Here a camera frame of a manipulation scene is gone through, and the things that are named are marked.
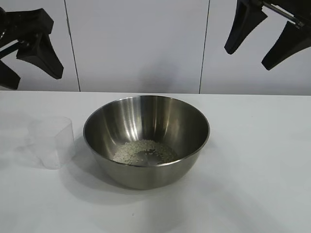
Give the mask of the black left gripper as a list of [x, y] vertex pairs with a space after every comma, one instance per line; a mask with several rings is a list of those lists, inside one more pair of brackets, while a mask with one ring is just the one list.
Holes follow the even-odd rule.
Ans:
[[[17, 51], [17, 59], [37, 66], [54, 79], [61, 79], [64, 67], [57, 57], [49, 35], [54, 21], [40, 8], [30, 11], [0, 9], [0, 46], [15, 44], [0, 51], [0, 57]], [[0, 85], [17, 90], [20, 77], [4, 62], [0, 61]]]

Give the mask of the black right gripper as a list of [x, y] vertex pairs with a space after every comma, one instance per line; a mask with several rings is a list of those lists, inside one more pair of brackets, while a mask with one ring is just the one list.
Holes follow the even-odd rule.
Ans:
[[271, 70], [311, 46], [311, 1], [237, 0], [233, 25], [224, 46], [228, 54], [233, 54], [244, 39], [268, 17], [263, 7], [287, 19], [278, 40], [261, 62], [267, 70]]

